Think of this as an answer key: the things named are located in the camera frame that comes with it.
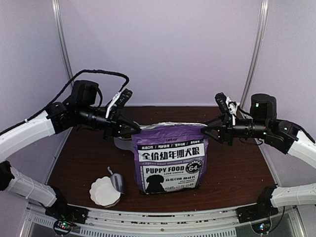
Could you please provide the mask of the metal food scoop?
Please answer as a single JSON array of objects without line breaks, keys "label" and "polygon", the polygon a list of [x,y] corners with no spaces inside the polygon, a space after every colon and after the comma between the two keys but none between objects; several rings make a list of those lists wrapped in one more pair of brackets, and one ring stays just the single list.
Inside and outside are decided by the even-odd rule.
[{"label": "metal food scoop", "polygon": [[109,166],[107,167],[107,170],[110,173],[110,180],[114,189],[121,194],[125,194],[123,176],[118,173],[114,173]]}]

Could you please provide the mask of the purple puppy food bag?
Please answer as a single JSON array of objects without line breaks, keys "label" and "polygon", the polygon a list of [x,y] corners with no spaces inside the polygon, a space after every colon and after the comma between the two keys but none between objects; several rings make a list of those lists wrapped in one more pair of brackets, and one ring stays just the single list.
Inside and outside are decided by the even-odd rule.
[{"label": "purple puppy food bag", "polygon": [[137,186],[143,194],[196,189],[206,173],[206,125],[161,122],[142,128],[131,137]]}]

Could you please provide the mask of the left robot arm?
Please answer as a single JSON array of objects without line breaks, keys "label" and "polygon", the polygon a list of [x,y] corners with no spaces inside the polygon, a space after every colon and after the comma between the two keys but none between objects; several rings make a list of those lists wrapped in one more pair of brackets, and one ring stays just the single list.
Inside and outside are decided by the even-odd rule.
[{"label": "left robot arm", "polygon": [[7,160],[22,148],[46,137],[59,134],[77,125],[101,130],[103,137],[120,137],[140,133],[140,126],[124,117],[120,110],[132,96],[123,88],[115,94],[105,109],[95,107],[99,85],[92,81],[78,80],[71,95],[64,102],[54,102],[34,118],[1,134],[0,136],[0,189],[12,191],[33,199],[51,210],[60,219],[71,215],[71,208],[63,195],[48,185],[41,184],[17,171]]}]

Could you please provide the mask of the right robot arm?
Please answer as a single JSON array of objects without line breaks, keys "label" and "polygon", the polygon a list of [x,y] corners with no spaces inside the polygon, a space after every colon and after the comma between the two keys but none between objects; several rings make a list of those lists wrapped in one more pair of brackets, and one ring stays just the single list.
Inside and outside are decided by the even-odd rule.
[{"label": "right robot arm", "polygon": [[[244,113],[239,104],[224,93],[218,93],[215,100],[221,115],[205,122],[202,134],[220,144],[232,145],[235,138],[261,139],[285,155],[296,157],[308,165],[316,165],[316,142],[300,125],[277,118],[277,100],[268,94],[251,96],[248,118],[238,118],[237,112]],[[316,185],[295,187],[266,187],[253,207],[253,214],[265,217],[273,208],[289,205],[315,204]]]}]

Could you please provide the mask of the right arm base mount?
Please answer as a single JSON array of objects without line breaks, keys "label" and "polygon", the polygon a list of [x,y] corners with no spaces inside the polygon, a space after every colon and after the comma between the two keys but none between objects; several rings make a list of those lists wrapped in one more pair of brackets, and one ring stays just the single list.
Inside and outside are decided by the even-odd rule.
[{"label": "right arm base mount", "polygon": [[236,209],[239,223],[252,222],[260,219],[269,218],[278,214],[278,208],[265,203],[257,203]]}]

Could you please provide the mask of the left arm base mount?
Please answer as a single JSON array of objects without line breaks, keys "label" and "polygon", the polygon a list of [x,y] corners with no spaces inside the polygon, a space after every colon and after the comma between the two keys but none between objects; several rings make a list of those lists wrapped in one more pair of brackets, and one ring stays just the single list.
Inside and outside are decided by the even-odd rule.
[{"label": "left arm base mount", "polygon": [[67,206],[66,210],[57,210],[52,207],[44,207],[45,214],[58,221],[70,224],[85,224],[88,217],[88,209],[76,206]]}]

